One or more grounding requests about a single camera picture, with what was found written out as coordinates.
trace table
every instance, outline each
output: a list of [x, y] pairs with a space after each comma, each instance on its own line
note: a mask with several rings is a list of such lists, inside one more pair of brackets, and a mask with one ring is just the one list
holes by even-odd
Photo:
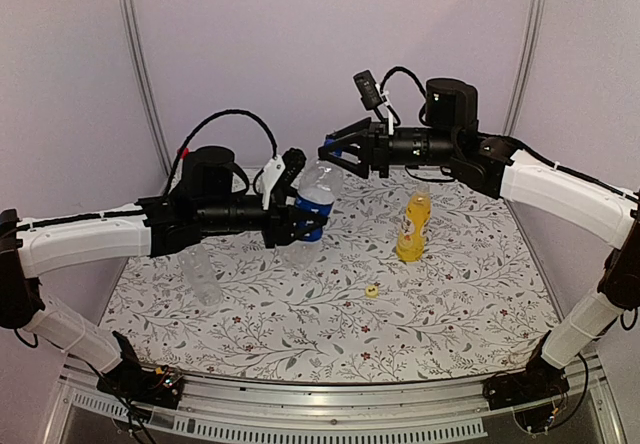
[[[405, 264], [393, 248], [415, 186], [399, 170], [346, 175], [306, 271], [288, 269], [258, 233], [207, 239], [224, 292], [217, 311], [194, 298], [175, 256], [131, 259], [101, 325], [142, 360], [247, 378], [398, 382], [521, 367], [557, 316], [509, 210], [432, 184], [429, 243]], [[379, 297], [365, 297], [375, 283]]]

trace cable tie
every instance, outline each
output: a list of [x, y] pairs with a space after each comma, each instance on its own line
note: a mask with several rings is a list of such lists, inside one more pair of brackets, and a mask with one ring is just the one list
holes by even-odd
[[78, 344], [87, 335], [87, 324], [86, 324], [85, 320], [82, 318], [82, 316], [80, 316], [80, 321], [82, 322], [82, 334], [80, 334], [80, 337], [78, 337], [75, 341], [73, 341], [67, 347], [65, 347], [64, 349], [61, 349], [63, 354], [66, 354], [71, 349], [73, 349], [75, 347], [75, 345]]
[[376, 82], [376, 90], [380, 97], [382, 97], [382, 105], [387, 109], [387, 132], [390, 136], [393, 136], [393, 131], [395, 128], [395, 122], [393, 118], [393, 113], [391, 112], [391, 101], [389, 101], [389, 91], [382, 91], [380, 88], [380, 84]]
[[625, 188], [621, 188], [620, 192], [622, 192], [622, 198], [623, 199], [627, 199], [628, 197], [634, 198], [635, 197], [635, 192], [630, 191], [629, 189], [625, 189]]

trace small yellow object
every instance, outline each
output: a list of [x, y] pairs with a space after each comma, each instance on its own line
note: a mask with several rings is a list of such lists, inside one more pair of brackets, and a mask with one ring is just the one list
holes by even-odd
[[364, 295], [367, 297], [378, 297], [378, 286], [367, 286], [364, 290]]

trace clear plastic bottle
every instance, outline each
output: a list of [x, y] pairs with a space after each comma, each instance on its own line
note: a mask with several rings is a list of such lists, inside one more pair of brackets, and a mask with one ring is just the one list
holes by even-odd
[[421, 182], [409, 199], [407, 210], [400, 223], [396, 254], [401, 261], [414, 262], [422, 257], [427, 243], [429, 219], [431, 219], [429, 185]]
[[[326, 161], [314, 162], [300, 178], [295, 205], [328, 217], [334, 201], [342, 191], [342, 181], [342, 169]], [[283, 247], [280, 254], [285, 264], [299, 270], [309, 267], [322, 247], [320, 238], [322, 229], [317, 229], [302, 240]]]
[[178, 262], [196, 298], [204, 306], [218, 307], [222, 303], [222, 289], [204, 246], [196, 244], [180, 251]]

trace yellow bottle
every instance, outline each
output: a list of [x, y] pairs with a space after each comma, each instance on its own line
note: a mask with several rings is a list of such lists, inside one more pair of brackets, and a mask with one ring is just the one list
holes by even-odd
[[400, 224], [396, 253], [401, 261], [414, 262], [422, 257], [424, 246], [427, 243], [430, 218], [429, 186], [421, 182], [411, 196], [407, 211]]

